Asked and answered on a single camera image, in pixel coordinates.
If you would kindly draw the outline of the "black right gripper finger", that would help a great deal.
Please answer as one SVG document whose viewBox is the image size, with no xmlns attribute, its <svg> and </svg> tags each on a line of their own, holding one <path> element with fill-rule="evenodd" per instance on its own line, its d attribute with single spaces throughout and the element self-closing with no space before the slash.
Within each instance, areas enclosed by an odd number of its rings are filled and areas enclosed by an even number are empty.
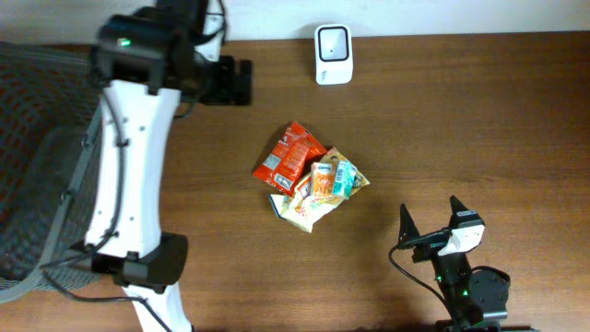
<svg viewBox="0 0 590 332">
<path fill-rule="evenodd" d="M 400 241 L 410 241 L 419 237 L 419 231 L 405 204 L 400 205 L 400 228 L 398 238 Z"/>
<path fill-rule="evenodd" d="M 450 196 L 450 205 L 453 214 L 468 211 L 468 208 L 456 196 Z"/>
</svg>

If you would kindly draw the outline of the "teal tissue pack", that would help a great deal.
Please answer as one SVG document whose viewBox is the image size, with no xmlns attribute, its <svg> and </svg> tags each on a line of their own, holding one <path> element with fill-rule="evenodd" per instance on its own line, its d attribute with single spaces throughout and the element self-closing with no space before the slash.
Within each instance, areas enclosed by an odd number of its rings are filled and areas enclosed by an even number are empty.
<svg viewBox="0 0 590 332">
<path fill-rule="evenodd" d="M 349 199 L 356 179 L 357 168 L 346 160 L 341 160 L 336 167 L 336 176 L 332 194 L 343 199 Z"/>
</svg>

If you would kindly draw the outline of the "red snack bag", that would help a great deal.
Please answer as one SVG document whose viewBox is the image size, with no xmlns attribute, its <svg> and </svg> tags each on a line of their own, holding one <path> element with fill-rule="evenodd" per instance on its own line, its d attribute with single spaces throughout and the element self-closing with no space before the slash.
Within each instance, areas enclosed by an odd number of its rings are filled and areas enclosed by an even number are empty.
<svg viewBox="0 0 590 332">
<path fill-rule="evenodd" d="M 325 147 L 301 124 L 291 123 L 253 177 L 291 196 L 305 164 L 323 156 Z"/>
</svg>

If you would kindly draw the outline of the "yellow snack bag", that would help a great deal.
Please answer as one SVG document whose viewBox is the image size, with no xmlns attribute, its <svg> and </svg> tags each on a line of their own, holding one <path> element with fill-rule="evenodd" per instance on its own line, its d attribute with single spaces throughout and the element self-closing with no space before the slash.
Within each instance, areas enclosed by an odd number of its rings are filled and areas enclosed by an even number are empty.
<svg viewBox="0 0 590 332">
<path fill-rule="evenodd" d="M 337 148 L 331 148 L 319 162 L 333 163 L 336 170 L 337 164 L 341 160 L 349 161 Z M 357 168 L 356 179 L 349 198 L 370 183 L 370 180 Z M 289 222 L 302 231 L 311 233 L 313 231 L 313 224 L 316 221 L 338 208 L 348 199 L 334 195 L 329 197 L 313 196 L 311 166 L 311 171 L 299 180 L 291 196 L 273 194 L 269 196 L 269 200 L 275 214 L 280 219 Z"/>
</svg>

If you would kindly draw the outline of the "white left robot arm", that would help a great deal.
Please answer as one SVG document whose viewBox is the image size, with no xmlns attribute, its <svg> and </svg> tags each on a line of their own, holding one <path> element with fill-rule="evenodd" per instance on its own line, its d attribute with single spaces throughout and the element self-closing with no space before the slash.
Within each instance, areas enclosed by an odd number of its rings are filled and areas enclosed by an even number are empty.
<svg viewBox="0 0 590 332">
<path fill-rule="evenodd" d="M 221 53 L 220 1 L 158 1 L 110 17 L 90 54 L 100 89 L 100 170 L 79 268 L 109 275 L 146 331 L 189 331 L 179 280 L 187 238 L 165 232 L 159 193 L 179 107 L 245 106 L 253 65 Z"/>
</svg>

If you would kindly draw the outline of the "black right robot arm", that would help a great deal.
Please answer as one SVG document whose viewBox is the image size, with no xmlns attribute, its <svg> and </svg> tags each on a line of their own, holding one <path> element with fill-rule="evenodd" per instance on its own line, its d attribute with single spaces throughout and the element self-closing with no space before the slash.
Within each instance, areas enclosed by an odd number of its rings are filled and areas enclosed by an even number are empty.
<svg viewBox="0 0 590 332">
<path fill-rule="evenodd" d="M 508 315 L 510 276 L 494 267 L 469 264 L 466 254 L 481 244 L 485 222 L 475 209 L 467 208 L 456 196 L 450 197 L 450 207 L 452 214 L 446 227 L 421 234 L 402 204 L 398 243 L 390 250 L 390 263 L 442 302 L 450 319 L 436 322 L 436 330 L 500 331 L 501 321 Z M 393 259 L 397 250 L 412 250 L 414 263 L 431 262 L 439 289 L 435 290 L 398 265 Z"/>
</svg>

